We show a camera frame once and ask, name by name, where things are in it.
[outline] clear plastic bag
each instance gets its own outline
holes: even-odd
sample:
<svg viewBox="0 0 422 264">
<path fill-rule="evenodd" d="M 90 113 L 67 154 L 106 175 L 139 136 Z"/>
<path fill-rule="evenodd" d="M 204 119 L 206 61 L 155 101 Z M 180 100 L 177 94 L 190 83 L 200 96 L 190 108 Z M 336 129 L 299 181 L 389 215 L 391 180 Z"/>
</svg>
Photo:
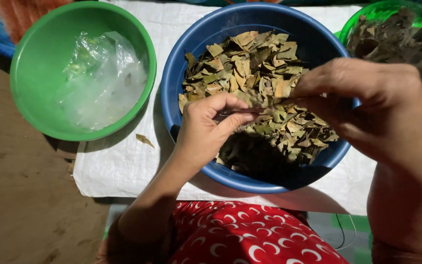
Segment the clear plastic bag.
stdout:
<svg viewBox="0 0 422 264">
<path fill-rule="evenodd" d="M 147 57 L 139 59 L 119 33 L 90 38 L 82 32 L 57 102 L 75 127 L 96 131 L 109 126 L 138 102 L 148 77 L 145 64 Z"/>
</svg>

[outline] brown floor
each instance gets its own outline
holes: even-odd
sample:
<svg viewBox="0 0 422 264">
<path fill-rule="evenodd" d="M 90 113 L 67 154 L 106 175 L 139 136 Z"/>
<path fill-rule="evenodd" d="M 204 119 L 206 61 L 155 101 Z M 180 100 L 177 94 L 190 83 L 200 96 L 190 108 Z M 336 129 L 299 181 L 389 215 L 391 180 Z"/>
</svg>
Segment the brown floor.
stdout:
<svg viewBox="0 0 422 264">
<path fill-rule="evenodd" d="M 92 263 L 108 205 L 79 193 L 67 162 L 17 111 L 0 70 L 0 263 Z"/>
</svg>

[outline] red fabric with white crescent pattern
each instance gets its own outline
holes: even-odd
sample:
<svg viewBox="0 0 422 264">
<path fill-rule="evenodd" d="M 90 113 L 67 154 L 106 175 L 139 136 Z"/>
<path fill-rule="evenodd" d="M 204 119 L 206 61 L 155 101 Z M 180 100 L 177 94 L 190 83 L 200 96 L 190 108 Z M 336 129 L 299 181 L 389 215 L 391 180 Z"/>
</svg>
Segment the red fabric with white crescent pattern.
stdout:
<svg viewBox="0 0 422 264">
<path fill-rule="evenodd" d="M 286 211 L 238 201 L 178 202 L 169 264 L 347 264 Z"/>
</svg>

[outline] white sheet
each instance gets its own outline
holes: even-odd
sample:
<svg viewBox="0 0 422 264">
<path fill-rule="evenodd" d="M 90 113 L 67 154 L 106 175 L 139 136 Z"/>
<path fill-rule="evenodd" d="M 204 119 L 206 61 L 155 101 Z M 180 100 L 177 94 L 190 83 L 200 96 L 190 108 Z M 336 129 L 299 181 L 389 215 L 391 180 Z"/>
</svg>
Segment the white sheet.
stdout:
<svg viewBox="0 0 422 264">
<path fill-rule="evenodd" d="M 125 128 L 106 138 L 81 142 L 74 179 L 83 195 L 136 197 L 146 187 L 173 149 L 162 117 L 159 85 L 173 45 L 196 20 L 218 8 L 183 3 L 112 0 L 132 13 L 146 28 L 157 56 L 157 77 L 147 107 Z M 358 6 L 296 8 L 332 32 L 360 9 Z M 155 146 L 136 140 L 145 135 Z M 366 215 L 367 194 L 375 162 L 350 148 L 325 177 L 308 187 L 278 195 L 254 195 L 227 188 L 198 174 L 179 195 L 182 200 L 239 200 L 288 209 Z"/>
</svg>

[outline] dried leaf pile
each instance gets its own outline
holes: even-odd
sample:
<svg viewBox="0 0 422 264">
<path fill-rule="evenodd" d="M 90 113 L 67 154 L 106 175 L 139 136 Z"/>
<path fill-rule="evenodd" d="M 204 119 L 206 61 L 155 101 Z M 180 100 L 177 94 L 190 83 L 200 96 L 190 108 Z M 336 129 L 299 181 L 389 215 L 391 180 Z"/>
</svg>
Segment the dried leaf pile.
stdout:
<svg viewBox="0 0 422 264">
<path fill-rule="evenodd" d="M 307 165 L 338 140 L 331 127 L 296 105 L 280 104 L 308 71 L 296 57 L 297 43 L 288 34 L 256 31 L 207 46 L 199 59 L 186 53 L 179 107 L 219 92 L 233 93 L 262 108 L 252 124 L 239 128 L 221 148 L 218 163 L 243 173 L 270 172 L 285 165 Z"/>
<path fill-rule="evenodd" d="M 414 19 L 405 7 L 384 22 L 361 15 L 346 49 L 351 56 L 376 63 L 412 64 L 422 78 L 422 27 L 413 27 Z"/>
</svg>

